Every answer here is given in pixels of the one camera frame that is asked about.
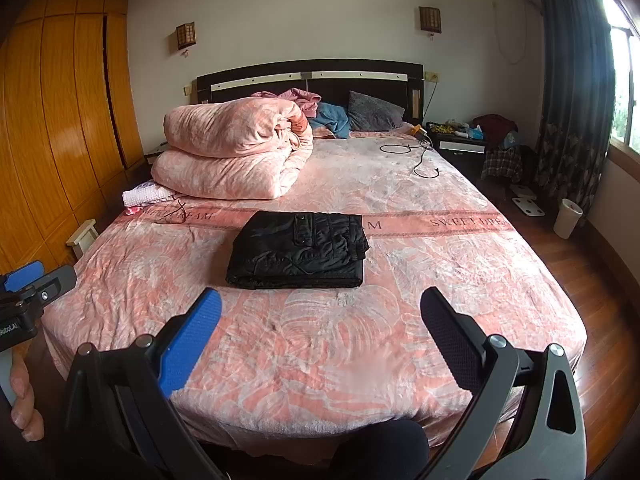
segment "bed frame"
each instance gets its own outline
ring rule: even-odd
[[[220,103],[254,92],[279,94],[296,87],[344,106],[349,90],[404,108],[403,119],[418,124],[424,107],[421,64],[375,59],[304,59],[223,70],[196,79],[199,103]]]

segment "pink blanket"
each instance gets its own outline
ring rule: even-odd
[[[280,99],[293,101],[307,117],[316,117],[318,114],[318,103],[320,99],[322,99],[318,94],[307,92],[300,88],[290,88],[280,95],[272,92],[256,92],[255,94],[251,94],[251,97],[279,97]]]
[[[201,198],[273,199],[296,181],[313,149],[297,104],[245,98],[181,106],[164,117],[174,146],[153,165],[154,180]]]
[[[469,402],[424,327],[420,294],[436,285],[486,333],[575,367],[586,342],[562,288],[509,222],[435,152],[382,153],[384,138],[319,140],[289,193],[271,201],[185,198],[120,217],[76,265],[78,284],[42,317],[66,375],[78,345],[122,348],[157,333],[216,288],[223,314],[186,387],[172,395],[194,434],[252,454],[312,463],[350,431],[390,418],[443,441]],[[364,215],[364,284],[240,290],[225,283],[238,228],[256,209]],[[517,396],[508,412],[513,413]]]
[[[308,127],[295,103],[278,98],[180,106],[164,116],[170,145],[193,155],[221,158],[296,150]]]

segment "electrical outlet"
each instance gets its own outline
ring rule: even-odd
[[[425,72],[424,80],[427,83],[437,83],[440,80],[440,74],[437,72]]]

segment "folded black jacket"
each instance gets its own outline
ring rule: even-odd
[[[362,285],[362,216],[258,211],[234,241],[226,280],[241,288]]]

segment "curtain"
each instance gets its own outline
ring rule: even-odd
[[[616,73],[602,0],[542,0],[545,92],[535,181],[586,219],[609,149]]]

